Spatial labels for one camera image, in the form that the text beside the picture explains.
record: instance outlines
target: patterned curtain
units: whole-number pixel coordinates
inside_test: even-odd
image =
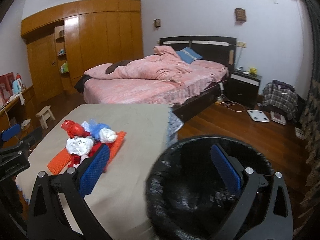
[[[309,209],[306,214],[310,216],[313,207],[320,203],[320,6],[317,0],[304,1],[308,7],[314,40],[312,81],[306,109],[300,119],[308,141],[306,149],[310,153],[307,163],[312,167],[306,184],[311,186],[311,190],[302,202]]]

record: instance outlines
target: plaid cloth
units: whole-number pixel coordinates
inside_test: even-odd
[[[281,89],[279,86],[268,83],[263,89],[262,106],[272,105],[287,113],[287,119],[295,118],[298,110],[298,95],[289,89]]]

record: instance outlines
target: white scale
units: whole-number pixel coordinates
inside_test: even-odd
[[[247,112],[255,122],[270,122],[269,118],[262,111],[249,109]]]

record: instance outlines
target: wooden stool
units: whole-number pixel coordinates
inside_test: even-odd
[[[40,118],[41,127],[43,129],[47,129],[47,120],[51,118],[51,120],[56,120],[53,113],[50,110],[51,106],[45,106],[38,114],[36,114],[36,117]]]

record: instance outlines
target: electrical outlet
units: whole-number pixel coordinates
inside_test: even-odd
[[[245,42],[238,41],[238,42],[237,42],[237,46],[238,46],[238,47],[241,47],[241,48],[246,48],[246,47],[247,47],[247,44],[246,44]]]

